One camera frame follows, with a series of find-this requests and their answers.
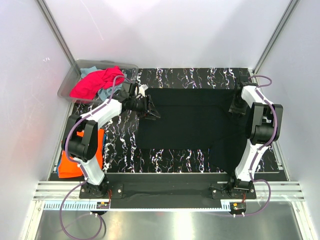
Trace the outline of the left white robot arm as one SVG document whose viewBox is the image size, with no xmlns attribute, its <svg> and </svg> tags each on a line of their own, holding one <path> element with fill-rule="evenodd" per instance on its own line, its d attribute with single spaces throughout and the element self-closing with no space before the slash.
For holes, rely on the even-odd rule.
<svg viewBox="0 0 320 240">
<path fill-rule="evenodd" d="M 95 198 L 110 196 L 108 178 L 99 166 L 98 131 L 112 118 L 125 111 L 134 111 L 138 117 L 156 120 L 161 117 L 149 94 L 147 86 L 124 82 L 118 91 L 113 91 L 102 104 L 82 115 L 68 117 L 61 148 L 69 162 L 76 164 L 84 175 L 81 189 Z"/>
</svg>

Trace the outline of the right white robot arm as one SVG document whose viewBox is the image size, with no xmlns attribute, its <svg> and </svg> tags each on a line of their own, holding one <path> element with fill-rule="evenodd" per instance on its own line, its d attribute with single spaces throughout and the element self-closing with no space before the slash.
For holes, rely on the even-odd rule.
<svg viewBox="0 0 320 240">
<path fill-rule="evenodd" d="M 254 192 L 254 175 L 260 159 L 280 136 L 283 106 L 270 101 L 261 91 L 271 83 L 272 80 L 263 75 L 241 75 L 235 80 L 229 112 L 238 117 L 244 116 L 247 109 L 249 113 L 245 126 L 246 146 L 225 189 L 232 199 L 244 199 Z"/>
</svg>

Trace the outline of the black polo shirt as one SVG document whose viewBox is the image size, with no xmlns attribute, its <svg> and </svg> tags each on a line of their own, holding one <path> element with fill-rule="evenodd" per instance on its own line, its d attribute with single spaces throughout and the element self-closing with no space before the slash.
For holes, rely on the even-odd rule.
<svg viewBox="0 0 320 240">
<path fill-rule="evenodd" d="M 140 118 L 139 149 L 208 150 L 209 165 L 234 173 L 247 144 L 245 115 L 230 113 L 232 89 L 149 88 L 160 118 Z"/>
</svg>

